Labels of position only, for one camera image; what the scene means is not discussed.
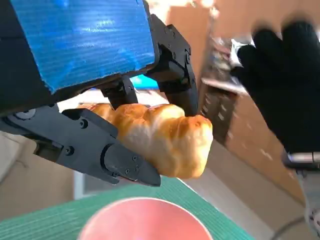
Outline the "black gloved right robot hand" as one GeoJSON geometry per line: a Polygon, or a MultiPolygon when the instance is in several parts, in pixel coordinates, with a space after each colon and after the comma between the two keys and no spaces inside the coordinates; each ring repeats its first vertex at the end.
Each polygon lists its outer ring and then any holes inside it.
{"type": "Polygon", "coordinates": [[[268,28],[237,51],[231,70],[288,153],[320,149],[320,42],[305,20],[287,23],[281,36],[268,28]]]}

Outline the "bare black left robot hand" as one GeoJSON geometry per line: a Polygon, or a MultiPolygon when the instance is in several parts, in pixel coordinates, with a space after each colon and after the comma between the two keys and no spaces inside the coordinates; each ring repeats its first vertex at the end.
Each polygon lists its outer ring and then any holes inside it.
{"type": "Polygon", "coordinates": [[[3,0],[0,3],[0,129],[36,142],[34,154],[117,184],[158,187],[144,157],[88,109],[58,102],[95,88],[115,108],[138,101],[131,77],[157,82],[168,101],[198,109],[191,47],[144,0],[3,0]]]}

